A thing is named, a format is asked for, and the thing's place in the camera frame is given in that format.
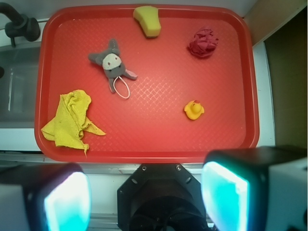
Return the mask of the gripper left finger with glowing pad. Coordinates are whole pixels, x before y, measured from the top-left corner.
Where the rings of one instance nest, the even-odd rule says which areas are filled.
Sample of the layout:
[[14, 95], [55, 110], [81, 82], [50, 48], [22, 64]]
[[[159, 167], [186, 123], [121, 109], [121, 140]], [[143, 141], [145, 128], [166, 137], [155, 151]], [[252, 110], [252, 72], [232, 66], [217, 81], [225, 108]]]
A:
[[90, 213], [90, 181], [79, 164], [0, 168], [2, 231], [85, 231]]

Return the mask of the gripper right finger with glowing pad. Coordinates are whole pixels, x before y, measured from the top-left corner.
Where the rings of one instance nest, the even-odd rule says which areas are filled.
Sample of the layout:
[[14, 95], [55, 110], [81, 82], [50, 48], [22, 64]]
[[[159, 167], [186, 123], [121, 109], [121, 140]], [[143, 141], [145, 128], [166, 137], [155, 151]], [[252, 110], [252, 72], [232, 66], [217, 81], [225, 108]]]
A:
[[201, 194], [219, 231], [305, 231], [308, 151], [295, 146], [211, 151]]

